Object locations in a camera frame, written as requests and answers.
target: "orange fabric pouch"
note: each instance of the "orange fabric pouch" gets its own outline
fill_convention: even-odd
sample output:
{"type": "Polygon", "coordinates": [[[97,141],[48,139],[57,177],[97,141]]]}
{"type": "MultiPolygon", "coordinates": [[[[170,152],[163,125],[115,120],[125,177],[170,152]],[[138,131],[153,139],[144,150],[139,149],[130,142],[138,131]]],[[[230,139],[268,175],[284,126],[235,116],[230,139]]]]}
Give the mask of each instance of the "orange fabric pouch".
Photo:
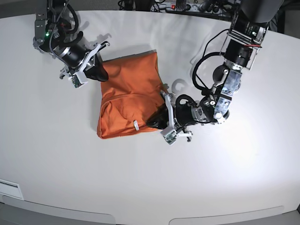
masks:
{"type": "Polygon", "coordinates": [[[107,139],[155,131],[146,126],[146,120],[164,103],[157,53],[116,59],[104,62],[103,66],[109,80],[101,83],[97,135],[107,139]]]}

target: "white tabletop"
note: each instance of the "white tabletop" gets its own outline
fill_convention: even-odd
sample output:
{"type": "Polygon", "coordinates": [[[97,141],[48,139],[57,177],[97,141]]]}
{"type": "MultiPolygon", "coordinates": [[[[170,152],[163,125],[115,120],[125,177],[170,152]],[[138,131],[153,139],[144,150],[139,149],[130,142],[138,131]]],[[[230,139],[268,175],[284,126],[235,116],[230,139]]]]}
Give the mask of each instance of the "white tabletop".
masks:
{"type": "MultiPolygon", "coordinates": [[[[193,65],[228,22],[122,11],[80,12],[84,37],[111,46],[104,60],[157,50],[159,73],[176,94],[201,100],[193,65]]],[[[26,201],[107,213],[118,224],[166,225],[300,203],[300,40],[268,32],[244,71],[223,125],[193,126],[169,146],[160,133],[101,140],[100,83],[74,89],[63,64],[32,47],[34,15],[0,19],[0,178],[26,201]]],[[[219,51],[225,34],[208,52],[219,51]]],[[[212,84],[222,59],[199,69],[212,84]]]]}

